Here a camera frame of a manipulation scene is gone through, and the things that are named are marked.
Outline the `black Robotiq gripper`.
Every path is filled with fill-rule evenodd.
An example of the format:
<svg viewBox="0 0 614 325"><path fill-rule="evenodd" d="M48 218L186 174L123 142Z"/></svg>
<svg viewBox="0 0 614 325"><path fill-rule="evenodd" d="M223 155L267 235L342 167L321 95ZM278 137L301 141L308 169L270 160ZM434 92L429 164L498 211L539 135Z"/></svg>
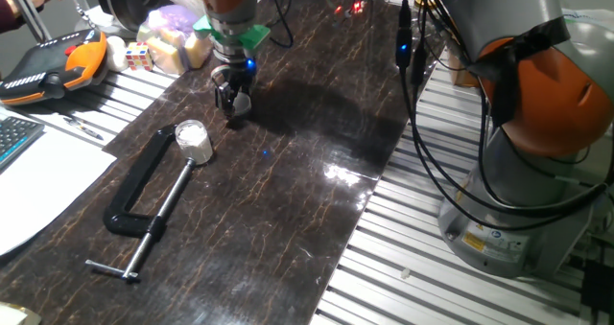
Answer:
<svg viewBox="0 0 614 325"><path fill-rule="evenodd" d="M224 63L214 69L216 106L227 119L234 117L234 92L252 96L255 88L257 64L253 58L241 62Z"/></svg>

